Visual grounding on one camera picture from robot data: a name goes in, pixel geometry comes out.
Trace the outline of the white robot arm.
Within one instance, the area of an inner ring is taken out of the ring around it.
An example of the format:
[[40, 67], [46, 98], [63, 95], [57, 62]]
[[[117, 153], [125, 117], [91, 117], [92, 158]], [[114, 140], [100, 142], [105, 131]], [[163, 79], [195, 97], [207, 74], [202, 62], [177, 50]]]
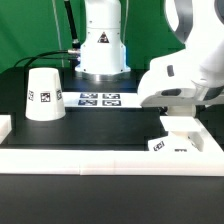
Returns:
[[[130, 68], [118, 0], [84, 0], [86, 40], [76, 71], [111, 80]], [[137, 89], [142, 107], [224, 104], [224, 0], [164, 0], [166, 21], [185, 48], [150, 62]]]

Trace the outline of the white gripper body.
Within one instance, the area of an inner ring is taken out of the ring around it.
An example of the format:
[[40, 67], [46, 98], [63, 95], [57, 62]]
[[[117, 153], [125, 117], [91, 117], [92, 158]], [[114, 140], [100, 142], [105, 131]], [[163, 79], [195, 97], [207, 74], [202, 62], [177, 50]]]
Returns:
[[224, 104], [224, 71], [210, 74], [181, 50], [150, 62], [137, 95], [143, 108], [160, 107], [169, 116], [194, 117], [197, 106]]

